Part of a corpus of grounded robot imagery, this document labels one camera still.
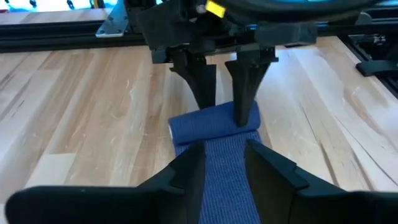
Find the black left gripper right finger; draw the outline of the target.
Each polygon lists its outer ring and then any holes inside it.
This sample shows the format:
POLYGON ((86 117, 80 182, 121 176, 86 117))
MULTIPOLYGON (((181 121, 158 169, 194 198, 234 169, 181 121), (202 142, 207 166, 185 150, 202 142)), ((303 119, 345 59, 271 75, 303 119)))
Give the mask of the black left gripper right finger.
POLYGON ((248 140, 245 168, 262 223, 397 224, 397 194, 348 192, 248 140))

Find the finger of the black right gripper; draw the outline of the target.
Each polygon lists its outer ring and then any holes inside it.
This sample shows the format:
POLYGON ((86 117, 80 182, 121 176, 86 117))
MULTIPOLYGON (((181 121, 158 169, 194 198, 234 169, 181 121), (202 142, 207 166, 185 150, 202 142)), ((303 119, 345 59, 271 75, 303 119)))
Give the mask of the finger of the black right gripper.
POLYGON ((203 54, 181 50, 172 56, 172 72, 189 85, 199 109, 215 105, 216 65, 207 65, 203 54))
POLYGON ((225 63, 233 81, 234 119, 238 126, 245 126, 254 104, 259 85, 268 68, 279 59, 275 48, 241 46, 236 50, 236 60, 225 63))

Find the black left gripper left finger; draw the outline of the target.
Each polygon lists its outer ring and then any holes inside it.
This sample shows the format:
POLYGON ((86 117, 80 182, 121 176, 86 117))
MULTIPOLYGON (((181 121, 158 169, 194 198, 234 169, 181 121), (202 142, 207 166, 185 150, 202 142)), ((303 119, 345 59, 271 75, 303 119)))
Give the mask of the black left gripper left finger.
POLYGON ((181 223, 200 219, 205 145, 198 142, 137 187, 38 186, 11 195, 9 223, 181 223))

